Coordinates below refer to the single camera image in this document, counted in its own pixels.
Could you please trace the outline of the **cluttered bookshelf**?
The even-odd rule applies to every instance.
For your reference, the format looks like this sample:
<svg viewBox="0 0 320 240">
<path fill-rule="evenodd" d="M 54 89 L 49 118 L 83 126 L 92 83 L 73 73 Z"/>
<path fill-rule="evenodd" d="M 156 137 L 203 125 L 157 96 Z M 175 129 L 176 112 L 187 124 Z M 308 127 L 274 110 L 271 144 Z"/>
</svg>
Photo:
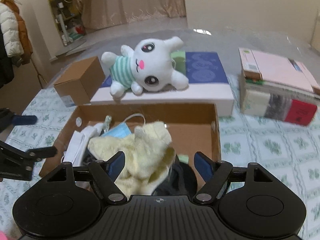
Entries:
<svg viewBox="0 0 320 240">
<path fill-rule="evenodd" d="M 74 0 L 49 0 L 49 5 L 64 46 L 85 36 L 81 14 Z"/>
</svg>

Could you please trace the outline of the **black round cloth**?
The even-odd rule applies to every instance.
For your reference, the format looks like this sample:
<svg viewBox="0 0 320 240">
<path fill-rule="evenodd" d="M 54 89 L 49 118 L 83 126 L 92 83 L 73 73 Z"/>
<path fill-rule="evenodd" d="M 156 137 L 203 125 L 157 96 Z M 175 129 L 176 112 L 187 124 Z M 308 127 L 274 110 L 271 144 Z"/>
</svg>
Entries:
<svg viewBox="0 0 320 240">
<path fill-rule="evenodd" d="M 169 169 L 165 180 L 157 186 L 152 196 L 187 196 L 193 198 L 197 193 L 197 178 L 193 169 L 178 157 Z"/>
</svg>

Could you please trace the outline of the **light green cloth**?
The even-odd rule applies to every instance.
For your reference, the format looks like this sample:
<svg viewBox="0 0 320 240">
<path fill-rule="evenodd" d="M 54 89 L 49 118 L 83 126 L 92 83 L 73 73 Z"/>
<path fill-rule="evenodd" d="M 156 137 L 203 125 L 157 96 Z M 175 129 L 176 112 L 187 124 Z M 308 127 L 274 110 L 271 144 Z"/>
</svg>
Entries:
<svg viewBox="0 0 320 240">
<path fill-rule="evenodd" d="M 189 163 L 189 156 L 184 154 L 179 154 L 178 159 L 180 162 L 188 164 Z"/>
</svg>

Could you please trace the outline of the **open cardboard tray box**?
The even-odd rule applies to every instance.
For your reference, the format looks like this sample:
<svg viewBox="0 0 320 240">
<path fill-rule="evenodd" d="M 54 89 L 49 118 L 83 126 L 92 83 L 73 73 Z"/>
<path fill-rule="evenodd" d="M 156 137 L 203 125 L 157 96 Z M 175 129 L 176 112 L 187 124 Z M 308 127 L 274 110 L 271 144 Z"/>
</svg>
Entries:
<svg viewBox="0 0 320 240">
<path fill-rule="evenodd" d="M 112 117 L 112 127 L 127 122 L 125 138 L 97 135 L 97 124 Z M 167 178 L 179 155 L 202 152 L 210 159 L 221 158 L 219 121 L 214 104 L 159 103 L 150 105 L 85 105 L 76 107 L 54 142 L 58 153 L 45 160 L 39 175 L 44 177 L 61 161 L 74 132 L 90 128 L 94 134 L 85 148 L 98 160 L 108 160 L 117 152 L 125 154 L 125 166 L 116 185 L 129 197 L 150 195 Z"/>
</svg>

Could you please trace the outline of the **green patterned tablecloth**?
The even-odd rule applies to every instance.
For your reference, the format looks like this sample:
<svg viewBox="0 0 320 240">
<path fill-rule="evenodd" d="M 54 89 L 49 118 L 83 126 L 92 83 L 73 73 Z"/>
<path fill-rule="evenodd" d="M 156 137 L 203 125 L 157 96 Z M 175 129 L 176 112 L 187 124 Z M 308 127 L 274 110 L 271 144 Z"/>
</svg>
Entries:
<svg viewBox="0 0 320 240">
<path fill-rule="evenodd" d="M 17 126 L 7 143 L 20 150 L 52 146 L 74 112 L 62 103 L 53 88 L 43 89 L 26 107 L 38 124 Z M 306 127 L 264 119 L 240 112 L 219 119 L 222 158 L 234 166 L 256 161 L 290 188 L 306 205 L 300 237 L 319 239 L 319 115 Z"/>
</svg>

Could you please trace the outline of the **pink flat box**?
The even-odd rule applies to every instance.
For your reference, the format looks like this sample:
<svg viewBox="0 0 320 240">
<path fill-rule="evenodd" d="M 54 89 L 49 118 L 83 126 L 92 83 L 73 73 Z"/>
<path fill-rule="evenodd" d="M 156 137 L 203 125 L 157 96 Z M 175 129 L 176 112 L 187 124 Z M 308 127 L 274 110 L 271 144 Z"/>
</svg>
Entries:
<svg viewBox="0 0 320 240">
<path fill-rule="evenodd" d="M 239 48 L 244 77 L 319 95 L 319 84 L 306 66 L 288 57 Z"/>
</svg>

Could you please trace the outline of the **box with red panel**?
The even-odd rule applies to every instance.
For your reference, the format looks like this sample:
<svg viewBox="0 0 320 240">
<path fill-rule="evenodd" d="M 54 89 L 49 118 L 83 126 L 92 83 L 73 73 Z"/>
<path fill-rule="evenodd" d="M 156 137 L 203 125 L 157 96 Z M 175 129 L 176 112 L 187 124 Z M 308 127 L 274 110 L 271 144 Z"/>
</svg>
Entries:
<svg viewBox="0 0 320 240">
<path fill-rule="evenodd" d="M 262 92 L 255 87 L 250 88 L 244 77 L 240 79 L 239 85 L 240 109 L 247 115 L 308 126 L 318 110 L 318 106 L 313 103 L 275 92 Z"/>
</svg>

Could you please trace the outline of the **small closed cardboard box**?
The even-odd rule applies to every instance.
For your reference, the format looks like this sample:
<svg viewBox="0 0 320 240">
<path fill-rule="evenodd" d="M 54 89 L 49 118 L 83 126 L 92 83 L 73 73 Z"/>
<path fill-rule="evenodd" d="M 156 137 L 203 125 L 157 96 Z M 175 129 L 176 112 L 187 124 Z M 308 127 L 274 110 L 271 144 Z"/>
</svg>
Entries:
<svg viewBox="0 0 320 240">
<path fill-rule="evenodd" d="M 73 62 L 56 80 L 54 88 L 66 107 L 89 104 L 105 74 L 98 57 Z"/>
</svg>

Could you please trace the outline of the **white puffer jacket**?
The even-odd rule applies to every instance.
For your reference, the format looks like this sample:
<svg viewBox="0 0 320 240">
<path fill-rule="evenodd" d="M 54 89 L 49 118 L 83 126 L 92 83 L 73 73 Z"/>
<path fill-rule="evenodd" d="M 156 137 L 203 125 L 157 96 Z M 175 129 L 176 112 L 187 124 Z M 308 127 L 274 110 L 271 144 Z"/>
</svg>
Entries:
<svg viewBox="0 0 320 240">
<path fill-rule="evenodd" d="M 0 19 L 4 47 L 7 56 L 14 57 L 23 55 L 24 50 L 20 42 L 17 18 L 14 12 L 3 3 L 1 3 Z"/>
</svg>

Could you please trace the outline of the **blue face mask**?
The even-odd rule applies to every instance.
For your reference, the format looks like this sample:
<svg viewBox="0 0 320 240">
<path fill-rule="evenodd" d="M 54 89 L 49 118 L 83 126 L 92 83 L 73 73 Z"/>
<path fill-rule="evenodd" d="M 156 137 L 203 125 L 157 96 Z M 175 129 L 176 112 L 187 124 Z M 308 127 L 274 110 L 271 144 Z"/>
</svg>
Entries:
<svg viewBox="0 0 320 240">
<path fill-rule="evenodd" d="M 129 129 L 128 125 L 126 124 L 127 121 L 129 121 L 130 119 L 134 118 L 134 117 L 140 117 L 143 119 L 143 124 L 146 124 L 146 120 L 144 115 L 140 114 L 140 113 L 135 113 L 132 114 L 130 116 L 128 116 L 127 118 L 125 118 L 120 124 L 118 124 L 117 126 L 109 129 L 108 131 L 105 131 L 103 133 L 101 133 L 100 137 L 115 137 L 115 138 L 124 138 L 127 137 L 128 135 L 131 135 L 132 132 Z"/>
</svg>

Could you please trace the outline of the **beige curtain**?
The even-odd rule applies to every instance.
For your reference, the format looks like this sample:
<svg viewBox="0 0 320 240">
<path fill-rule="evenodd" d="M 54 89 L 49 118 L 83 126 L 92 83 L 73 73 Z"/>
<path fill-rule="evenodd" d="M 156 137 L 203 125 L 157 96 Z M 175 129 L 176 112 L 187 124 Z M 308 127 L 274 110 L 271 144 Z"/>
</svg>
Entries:
<svg viewBox="0 0 320 240">
<path fill-rule="evenodd" d="M 86 29 L 99 30 L 153 18 L 185 17 L 184 0 L 74 0 Z"/>
</svg>

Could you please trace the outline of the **cream fuzzy cloth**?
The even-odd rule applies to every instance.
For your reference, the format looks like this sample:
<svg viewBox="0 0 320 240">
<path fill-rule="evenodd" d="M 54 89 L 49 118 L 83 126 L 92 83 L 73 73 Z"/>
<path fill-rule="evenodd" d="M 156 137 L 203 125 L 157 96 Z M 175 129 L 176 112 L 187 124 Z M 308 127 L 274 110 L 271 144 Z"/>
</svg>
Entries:
<svg viewBox="0 0 320 240">
<path fill-rule="evenodd" d="M 96 159 L 104 161 L 119 151 L 124 152 L 125 166 L 115 184 L 129 198 L 134 194 L 151 195 L 167 178 L 176 158 L 171 142 L 164 122 L 156 121 L 136 126 L 134 133 L 124 138 L 92 138 L 88 150 Z"/>
</svg>

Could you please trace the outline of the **brown jacket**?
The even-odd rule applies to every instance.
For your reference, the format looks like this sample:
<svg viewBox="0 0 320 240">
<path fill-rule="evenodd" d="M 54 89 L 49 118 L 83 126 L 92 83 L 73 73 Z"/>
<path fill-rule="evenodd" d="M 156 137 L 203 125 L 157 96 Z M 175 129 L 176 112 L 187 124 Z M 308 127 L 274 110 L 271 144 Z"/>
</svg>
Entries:
<svg viewBox="0 0 320 240">
<path fill-rule="evenodd" d="M 9 58 L 12 60 L 12 64 L 15 65 L 16 67 L 19 67 L 20 65 L 28 64 L 30 63 L 31 55 L 33 53 L 33 48 L 28 37 L 28 32 L 27 32 L 25 22 L 23 18 L 20 16 L 19 8 L 13 0 L 1 0 L 1 3 L 7 5 L 14 12 L 17 18 L 20 42 L 24 50 L 23 55 L 9 57 Z"/>
</svg>

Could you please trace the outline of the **white box with blue top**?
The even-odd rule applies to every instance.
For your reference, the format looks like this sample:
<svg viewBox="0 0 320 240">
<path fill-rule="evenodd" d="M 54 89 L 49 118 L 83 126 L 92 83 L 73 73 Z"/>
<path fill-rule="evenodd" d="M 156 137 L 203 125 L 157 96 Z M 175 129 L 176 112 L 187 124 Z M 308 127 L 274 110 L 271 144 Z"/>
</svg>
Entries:
<svg viewBox="0 0 320 240">
<path fill-rule="evenodd" d="M 176 90 L 168 85 L 159 92 L 143 92 L 135 95 L 127 91 L 122 98 L 114 99 L 110 94 L 112 79 L 106 78 L 91 99 L 93 105 L 114 103 L 214 103 L 219 117 L 230 116 L 234 96 L 224 68 L 216 52 L 185 52 L 186 77 L 189 86 Z"/>
</svg>

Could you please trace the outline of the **white bunny plush toy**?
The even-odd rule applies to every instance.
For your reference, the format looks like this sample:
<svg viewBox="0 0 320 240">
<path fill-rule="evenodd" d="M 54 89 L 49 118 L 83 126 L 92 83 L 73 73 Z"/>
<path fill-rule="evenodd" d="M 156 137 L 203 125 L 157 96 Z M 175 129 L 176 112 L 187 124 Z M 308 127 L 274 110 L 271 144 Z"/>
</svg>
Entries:
<svg viewBox="0 0 320 240">
<path fill-rule="evenodd" d="M 171 58 L 171 54 L 183 45 L 184 42 L 177 36 L 167 40 L 148 38 L 140 41 L 134 49 L 122 45 L 120 55 L 104 52 L 101 61 L 110 71 L 111 96 L 119 99 L 127 90 L 139 96 L 145 90 L 158 92 L 167 85 L 185 90 L 189 80 L 176 70 Z"/>
</svg>

